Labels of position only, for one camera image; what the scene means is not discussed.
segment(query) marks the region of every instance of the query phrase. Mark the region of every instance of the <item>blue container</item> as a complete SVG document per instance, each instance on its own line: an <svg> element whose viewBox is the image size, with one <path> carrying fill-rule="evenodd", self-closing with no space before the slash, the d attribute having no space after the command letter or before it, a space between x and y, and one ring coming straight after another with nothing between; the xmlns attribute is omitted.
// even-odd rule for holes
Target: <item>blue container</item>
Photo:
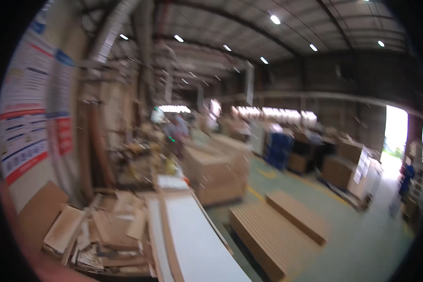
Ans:
<svg viewBox="0 0 423 282"><path fill-rule="evenodd" d="M294 139L283 133L271 133L263 159L271 166L283 170L288 165L288 158L293 148Z"/></svg>

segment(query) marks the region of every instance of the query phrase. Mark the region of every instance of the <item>informational poster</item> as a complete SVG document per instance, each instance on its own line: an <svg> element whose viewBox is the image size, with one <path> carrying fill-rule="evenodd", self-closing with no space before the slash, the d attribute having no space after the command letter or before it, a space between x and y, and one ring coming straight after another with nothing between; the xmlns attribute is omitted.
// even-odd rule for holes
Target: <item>informational poster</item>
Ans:
<svg viewBox="0 0 423 282"><path fill-rule="evenodd" d="M73 60L62 50L57 50L51 85L47 99L50 123L50 144L53 157L72 151L72 119L69 114L69 85Z"/></svg>
<svg viewBox="0 0 423 282"><path fill-rule="evenodd" d="M46 93L54 54L29 29L9 64L0 92L0 161L8 184L48 156Z"/></svg>

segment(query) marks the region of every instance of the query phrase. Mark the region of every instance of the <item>warehouse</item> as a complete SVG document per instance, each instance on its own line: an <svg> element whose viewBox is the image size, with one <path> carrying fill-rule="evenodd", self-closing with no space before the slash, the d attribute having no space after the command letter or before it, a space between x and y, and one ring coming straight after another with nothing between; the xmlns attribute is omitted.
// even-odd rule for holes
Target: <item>warehouse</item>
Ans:
<svg viewBox="0 0 423 282"><path fill-rule="evenodd" d="M420 227L423 75L381 1L50 0L14 54L3 205L67 278L384 281Z"/></svg>

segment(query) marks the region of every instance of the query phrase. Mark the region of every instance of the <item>bright doorway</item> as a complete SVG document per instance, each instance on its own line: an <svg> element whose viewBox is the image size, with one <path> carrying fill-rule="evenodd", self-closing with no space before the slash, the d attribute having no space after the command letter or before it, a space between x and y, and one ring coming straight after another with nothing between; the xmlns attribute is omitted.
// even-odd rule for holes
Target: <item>bright doorway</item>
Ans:
<svg viewBox="0 0 423 282"><path fill-rule="evenodd" d="M387 106L384 148L381 154L384 173L397 177L402 165L407 139L407 113Z"/></svg>

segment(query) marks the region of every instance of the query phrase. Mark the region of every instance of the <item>worker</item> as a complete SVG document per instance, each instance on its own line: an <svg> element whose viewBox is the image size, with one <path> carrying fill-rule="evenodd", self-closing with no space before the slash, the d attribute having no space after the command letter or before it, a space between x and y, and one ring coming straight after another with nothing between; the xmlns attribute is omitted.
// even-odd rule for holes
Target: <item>worker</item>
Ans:
<svg viewBox="0 0 423 282"><path fill-rule="evenodd" d="M166 136L170 137L172 142L172 152L177 158L182 158L183 138L187 138L188 127L186 122L179 115L170 115L168 117L170 123L164 128Z"/></svg>
<svg viewBox="0 0 423 282"><path fill-rule="evenodd" d="M398 210L401 206L401 202L405 201L407 193L409 192L409 183L411 179L415 177L415 169L412 166L414 158L411 157L411 164L406 164L401 169L402 174L402 181L400 181L400 189L398 190L398 194L395 194L393 197L393 201L389 206L390 216L395 217L398 213Z"/></svg>

